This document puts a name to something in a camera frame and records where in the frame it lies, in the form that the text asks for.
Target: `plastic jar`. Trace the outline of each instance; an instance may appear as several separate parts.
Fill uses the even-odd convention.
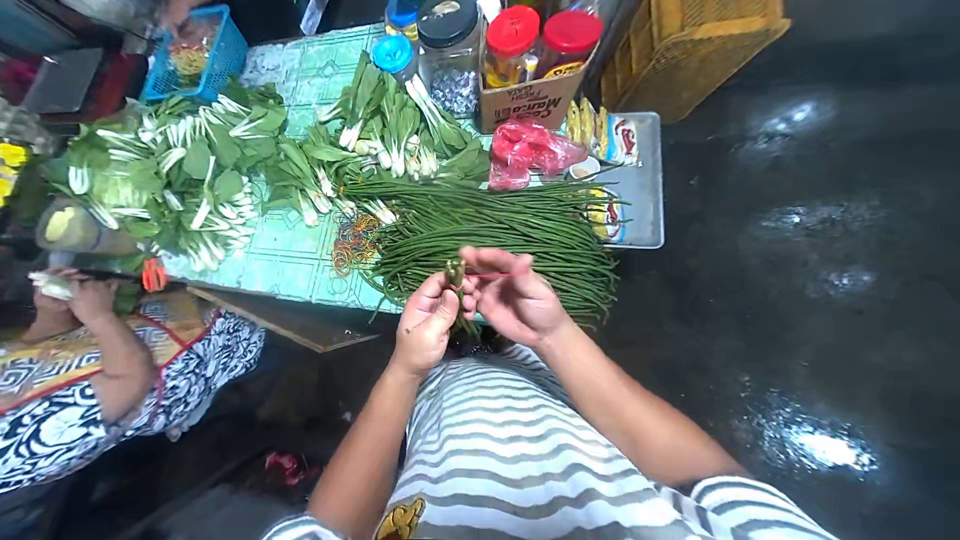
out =
[[[414,47],[406,36],[387,36],[373,45],[373,63],[401,85],[417,74]]]
[[[572,73],[590,58],[603,33],[603,21],[593,13],[559,12],[543,25],[543,54],[537,78]]]
[[[458,118],[473,116],[480,95],[480,10],[476,0],[427,0],[417,19],[420,78],[430,97]]]
[[[534,79],[538,59],[534,50],[540,33],[540,15],[529,6],[500,12],[487,29],[484,81],[502,88]]]
[[[139,251],[136,238],[104,227],[85,208],[57,197],[40,215],[36,245],[50,251],[126,256]]]
[[[390,0],[383,15],[383,29],[388,36],[406,36],[413,42],[418,38],[417,11],[418,0]]]

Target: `white and gray striped shirt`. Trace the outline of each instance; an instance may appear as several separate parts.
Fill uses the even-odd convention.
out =
[[[759,481],[704,479],[688,497],[649,480],[525,347],[435,368],[407,441],[380,537],[834,538]],[[265,540],[339,537],[299,516]]]

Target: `black and white patterned clothing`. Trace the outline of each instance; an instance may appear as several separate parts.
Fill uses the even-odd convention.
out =
[[[161,323],[166,318],[162,302],[141,312]],[[152,331],[161,330],[137,335],[149,340]],[[0,417],[0,493],[62,478],[131,437],[185,430],[195,409],[253,369],[264,336],[264,329],[239,315],[213,314],[208,332],[162,369],[162,383],[143,405],[113,425],[104,422],[89,380],[10,410]]]
[[[335,539],[309,516],[266,540]],[[445,361],[420,387],[376,538],[830,540],[777,489],[718,477],[689,496],[646,478],[525,347]]]

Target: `patterned dress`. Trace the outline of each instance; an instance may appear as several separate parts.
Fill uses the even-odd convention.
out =
[[[445,361],[420,387],[377,540],[835,540],[786,495],[738,477],[646,478],[525,347]],[[265,540],[343,538],[309,516]]]
[[[95,340],[85,329],[26,351],[0,350],[8,404],[0,416],[0,494],[69,475],[131,437],[179,436],[221,386],[256,365],[262,328],[229,311],[184,315],[176,308],[183,302],[174,295],[144,302],[128,322],[161,375],[143,405],[115,424],[104,422],[89,381],[100,352],[86,346]]]

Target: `long bean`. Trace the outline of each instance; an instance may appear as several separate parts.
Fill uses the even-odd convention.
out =
[[[443,271],[464,245],[498,247],[533,255],[534,269],[570,315],[594,328],[609,316],[617,282],[616,263],[586,218],[591,207],[612,202],[595,194],[602,187],[556,182],[489,192],[377,176],[347,184],[344,192],[353,199],[380,199],[398,216],[374,237],[380,257],[365,276],[387,301],[402,303],[414,283]]]

